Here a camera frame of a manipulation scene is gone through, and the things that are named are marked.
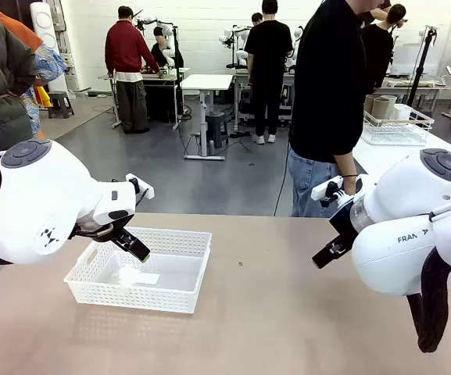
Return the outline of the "white perforated plastic basket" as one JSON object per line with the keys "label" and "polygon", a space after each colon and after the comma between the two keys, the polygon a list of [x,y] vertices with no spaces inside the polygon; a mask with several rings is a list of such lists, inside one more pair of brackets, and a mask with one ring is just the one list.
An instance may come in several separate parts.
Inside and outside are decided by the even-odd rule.
{"label": "white perforated plastic basket", "polygon": [[[212,234],[142,227],[128,229],[150,249],[140,262],[112,242],[92,242],[64,277],[76,302],[168,313],[195,311],[211,252]],[[134,284],[158,273],[156,285]]]}

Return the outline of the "person in black sweater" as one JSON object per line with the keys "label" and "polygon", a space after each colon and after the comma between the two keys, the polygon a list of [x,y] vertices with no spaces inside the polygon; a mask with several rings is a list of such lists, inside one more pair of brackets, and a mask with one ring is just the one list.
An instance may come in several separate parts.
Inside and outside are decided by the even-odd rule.
{"label": "person in black sweater", "polygon": [[366,60],[360,14],[383,0],[324,0],[299,43],[289,135],[292,215],[326,218],[333,209],[311,198],[341,176],[335,155],[353,152],[363,131]]}

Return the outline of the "person in black t-shirt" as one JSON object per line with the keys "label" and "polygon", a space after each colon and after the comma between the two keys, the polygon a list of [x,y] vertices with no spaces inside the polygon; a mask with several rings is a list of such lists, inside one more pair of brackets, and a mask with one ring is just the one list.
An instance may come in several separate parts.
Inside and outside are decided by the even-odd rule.
{"label": "person in black t-shirt", "polygon": [[285,60],[292,53],[289,27],[276,20],[277,0],[263,0],[263,21],[249,32],[245,45],[258,145],[276,141]]}

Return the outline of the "white plastic cup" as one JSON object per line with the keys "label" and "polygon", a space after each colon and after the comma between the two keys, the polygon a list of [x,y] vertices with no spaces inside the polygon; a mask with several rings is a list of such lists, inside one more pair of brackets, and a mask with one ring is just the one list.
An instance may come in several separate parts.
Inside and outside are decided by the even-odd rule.
{"label": "white plastic cup", "polygon": [[394,104],[390,117],[390,120],[409,120],[412,109],[405,104]]}

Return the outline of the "white tower air conditioner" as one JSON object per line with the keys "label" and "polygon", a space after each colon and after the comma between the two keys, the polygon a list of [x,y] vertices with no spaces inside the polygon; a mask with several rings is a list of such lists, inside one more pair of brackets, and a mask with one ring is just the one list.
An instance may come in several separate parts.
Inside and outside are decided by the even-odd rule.
{"label": "white tower air conditioner", "polygon": [[60,71],[60,75],[48,83],[48,88],[50,91],[67,92],[68,88],[66,85],[65,71],[68,67],[59,53],[50,6],[45,2],[32,2],[30,4],[30,14],[35,34],[43,40],[47,48],[53,50],[53,57],[55,58]]}

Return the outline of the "person's right forearm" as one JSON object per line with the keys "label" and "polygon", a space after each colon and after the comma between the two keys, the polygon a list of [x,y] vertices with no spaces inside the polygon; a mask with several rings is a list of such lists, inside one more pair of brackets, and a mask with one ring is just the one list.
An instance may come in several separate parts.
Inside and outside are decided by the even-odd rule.
{"label": "person's right forearm", "polygon": [[335,162],[338,166],[338,170],[341,176],[356,174],[356,165],[353,158],[353,153],[347,153],[344,155],[335,155]]}

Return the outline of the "dark brown stool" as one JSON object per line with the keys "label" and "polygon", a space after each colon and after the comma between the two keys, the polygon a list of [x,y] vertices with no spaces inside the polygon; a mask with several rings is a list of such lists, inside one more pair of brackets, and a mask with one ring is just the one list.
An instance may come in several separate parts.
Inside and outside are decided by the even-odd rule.
{"label": "dark brown stool", "polygon": [[70,103],[68,95],[65,91],[50,91],[48,93],[50,97],[51,107],[48,107],[48,118],[68,119],[74,115],[73,106]]}

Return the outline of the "person with hair bun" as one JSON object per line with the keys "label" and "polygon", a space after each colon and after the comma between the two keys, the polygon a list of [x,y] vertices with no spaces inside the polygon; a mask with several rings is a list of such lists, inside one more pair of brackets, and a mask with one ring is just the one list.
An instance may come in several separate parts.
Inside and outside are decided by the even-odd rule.
{"label": "person with hair bun", "polygon": [[392,32],[406,22],[406,8],[384,0],[377,8],[362,14],[362,31],[366,56],[366,94],[372,94],[382,86],[388,65],[392,59],[394,41]]}

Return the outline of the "person in red sweater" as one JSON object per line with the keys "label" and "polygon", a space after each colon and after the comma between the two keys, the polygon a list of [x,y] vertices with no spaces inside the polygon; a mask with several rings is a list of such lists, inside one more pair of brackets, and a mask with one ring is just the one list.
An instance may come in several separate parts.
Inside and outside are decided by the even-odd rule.
{"label": "person in red sweater", "polygon": [[108,74],[116,81],[123,132],[144,134],[149,131],[149,120],[141,71],[145,64],[155,73],[160,70],[142,34],[132,24],[133,15],[128,6],[118,8],[118,20],[106,35],[105,62]]}

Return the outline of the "white side table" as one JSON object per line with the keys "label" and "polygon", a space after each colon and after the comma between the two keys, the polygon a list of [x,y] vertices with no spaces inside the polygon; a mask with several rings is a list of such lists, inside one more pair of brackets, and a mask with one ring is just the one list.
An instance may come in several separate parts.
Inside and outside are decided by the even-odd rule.
{"label": "white side table", "polygon": [[353,149],[353,157],[367,174],[378,178],[408,155],[418,153],[423,148],[444,149],[451,152],[450,143],[430,132],[427,143],[423,146],[369,145],[360,138]]}

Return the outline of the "black tripod stand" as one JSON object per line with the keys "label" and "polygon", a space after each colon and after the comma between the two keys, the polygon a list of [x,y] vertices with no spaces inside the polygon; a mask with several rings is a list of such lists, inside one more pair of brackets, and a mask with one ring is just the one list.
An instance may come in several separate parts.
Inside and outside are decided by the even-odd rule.
{"label": "black tripod stand", "polygon": [[419,88],[419,83],[421,76],[424,73],[424,64],[426,62],[428,51],[432,43],[434,43],[438,36],[438,28],[427,25],[424,30],[424,38],[421,43],[421,48],[419,50],[419,59],[415,62],[415,72],[412,76],[412,84],[408,90],[406,104],[409,107],[413,107],[414,99],[416,97],[417,89]]}

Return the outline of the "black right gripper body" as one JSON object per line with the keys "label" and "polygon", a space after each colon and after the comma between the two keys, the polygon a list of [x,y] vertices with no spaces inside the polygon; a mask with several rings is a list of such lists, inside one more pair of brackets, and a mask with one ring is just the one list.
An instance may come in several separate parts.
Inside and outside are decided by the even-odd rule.
{"label": "black right gripper body", "polygon": [[351,210],[354,205],[354,199],[351,198],[346,203],[338,207],[335,214],[329,219],[329,223],[338,232],[339,235],[346,237],[356,237],[358,232],[351,222]]}

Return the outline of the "grey plastic stool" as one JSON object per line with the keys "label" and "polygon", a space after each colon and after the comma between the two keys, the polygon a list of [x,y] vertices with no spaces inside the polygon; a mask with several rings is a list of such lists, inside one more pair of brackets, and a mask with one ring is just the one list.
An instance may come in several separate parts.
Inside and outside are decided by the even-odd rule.
{"label": "grey plastic stool", "polygon": [[210,112],[206,115],[206,136],[208,142],[213,142],[215,148],[222,148],[228,143],[228,129],[224,112]]}

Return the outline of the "background workbench table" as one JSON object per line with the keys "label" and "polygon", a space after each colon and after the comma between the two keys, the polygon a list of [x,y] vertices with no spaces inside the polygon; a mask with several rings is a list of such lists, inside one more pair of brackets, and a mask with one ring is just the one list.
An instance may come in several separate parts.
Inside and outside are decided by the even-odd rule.
{"label": "background workbench table", "polygon": [[[184,75],[189,71],[189,68],[182,68],[181,70],[171,68],[162,69],[162,71],[162,78],[159,78],[159,76],[155,73],[143,73],[142,77],[145,89],[159,88],[169,89],[172,91],[171,101],[173,115],[170,117],[170,123],[173,126],[172,129],[176,130],[180,126],[184,115],[184,95],[181,88],[181,82],[184,79]],[[120,125],[120,118],[118,113],[119,106],[116,96],[116,80],[114,77],[109,77],[106,74],[98,76],[98,79],[109,82],[111,94],[113,96],[114,113],[116,116],[116,122],[112,125],[112,128],[115,128]]]}

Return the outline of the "seated black-haired person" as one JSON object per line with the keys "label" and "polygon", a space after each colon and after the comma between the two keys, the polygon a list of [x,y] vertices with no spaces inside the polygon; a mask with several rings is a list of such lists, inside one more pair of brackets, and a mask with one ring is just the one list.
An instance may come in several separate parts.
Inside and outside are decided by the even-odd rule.
{"label": "seated black-haired person", "polygon": [[158,65],[158,67],[175,67],[184,66],[184,59],[180,52],[176,52],[174,47],[170,44],[170,36],[166,35],[166,30],[162,27],[155,27],[153,35],[156,43],[152,46],[151,53]]}

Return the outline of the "white height-adjustable desk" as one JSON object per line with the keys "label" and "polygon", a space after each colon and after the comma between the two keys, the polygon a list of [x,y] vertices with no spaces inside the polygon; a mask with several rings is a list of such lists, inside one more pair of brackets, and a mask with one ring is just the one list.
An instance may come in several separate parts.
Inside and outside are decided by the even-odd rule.
{"label": "white height-adjustable desk", "polygon": [[192,74],[181,82],[183,91],[197,91],[199,93],[200,104],[200,131],[198,139],[200,141],[199,155],[185,155],[186,160],[199,161],[224,161],[224,156],[208,155],[207,146],[207,122],[206,122],[206,97],[209,96],[210,108],[213,109],[213,92],[226,91],[232,82],[233,76],[230,74]]}

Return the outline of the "person in orange and blue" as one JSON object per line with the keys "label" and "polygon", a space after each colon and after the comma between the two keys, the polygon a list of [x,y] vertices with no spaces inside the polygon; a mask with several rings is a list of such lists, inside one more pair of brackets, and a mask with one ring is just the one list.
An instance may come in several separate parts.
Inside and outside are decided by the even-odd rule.
{"label": "person in orange and blue", "polygon": [[34,53],[37,80],[20,98],[30,118],[32,134],[36,138],[44,138],[45,135],[41,129],[40,122],[40,108],[41,105],[50,107],[51,99],[45,98],[47,95],[43,87],[62,76],[66,71],[67,65],[57,52],[48,47],[40,37],[20,21],[0,12],[0,22]]}

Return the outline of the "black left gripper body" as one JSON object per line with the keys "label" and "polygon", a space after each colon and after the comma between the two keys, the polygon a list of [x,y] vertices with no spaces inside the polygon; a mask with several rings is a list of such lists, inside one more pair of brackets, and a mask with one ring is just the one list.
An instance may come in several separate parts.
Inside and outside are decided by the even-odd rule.
{"label": "black left gripper body", "polygon": [[125,237],[130,237],[124,229],[130,221],[131,218],[121,218],[93,231],[86,231],[79,224],[76,224],[70,233],[69,239],[71,240],[74,237],[83,237],[90,238],[99,243],[108,241],[113,243],[124,243]]}

